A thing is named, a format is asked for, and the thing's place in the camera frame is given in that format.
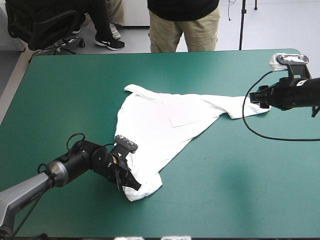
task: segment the white t-shirt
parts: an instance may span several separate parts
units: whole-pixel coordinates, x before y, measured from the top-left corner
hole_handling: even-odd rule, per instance
[[[191,140],[207,129],[219,116],[242,117],[243,96],[156,93],[134,84],[124,88],[132,92],[118,112],[115,135],[123,135],[138,145],[126,157],[139,191],[123,187],[130,201],[139,200],[158,190],[159,171]],[[248,99],[245,116],[265,113]]]

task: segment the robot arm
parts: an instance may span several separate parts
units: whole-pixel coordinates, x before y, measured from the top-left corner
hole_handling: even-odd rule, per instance
[[[115,137],[115,142],[115,147],[108,152],[105,147],[86,141],[83,135],[83,139],[66,154],[47,164],[49,172],[42,172],[0,192],[0,236],[13,234],[16,214],[43,191],[63,187],[89,169],[116,183],[120,191],[122,186],[138,191],[141,184],[130,172],[126,160],[128,153],[134,153],[138,146],[121,135]]]
[[[270,60],[273,72],[288,71],[272,86],[263,85],[258,91],[250,93],[250,101],[261,108],[276,107],[283,111],[311,107],[312,117],[320,108],[320,78],[311,78],[307,68],[309,59],[300,54],[274,54]]]

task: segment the chair wheel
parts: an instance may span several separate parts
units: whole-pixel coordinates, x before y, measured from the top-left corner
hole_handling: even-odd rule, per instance
[[[83,41],[83,40],[79,41],[79,46],[84,48],[86,46],[85,41]]]

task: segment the metal pole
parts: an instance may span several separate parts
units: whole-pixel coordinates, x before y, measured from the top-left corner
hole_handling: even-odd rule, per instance
[[[244,21],[245,21],[245,14],[247,13],[246,10],[246,0],[242,0],[242,10],[241,10],[241,28],[240,28],[240,42],[239,42],[239,50],[242,50],[242,38],[244,33]]]

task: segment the sneaker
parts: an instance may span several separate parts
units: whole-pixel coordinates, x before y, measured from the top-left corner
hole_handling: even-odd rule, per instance
[[[120,39],[121,38],[121,35],[120,35],[120,33],[118,32],[118,29],[116,28],[116,25],[114,24],[114,23],[111,23],[110,22],[110,30],[111,30],[111,33],[112,33],[112,37],[114,38],[114,39]]]
[[[81,31],[81,27],[80,26],[76,26],[74,28],[74,30],[72,31],[72,34],[78,34],[78,33],[80,33],[80,31]]]
[[[107,47],[110,50],[120,50],[125,47],[125,43],[123,41],[116,40],[114,38],[110,39],[109,41],[103,41],[99,39],[97,36],[94,38],[95,44],[102,46],[102,47]]]

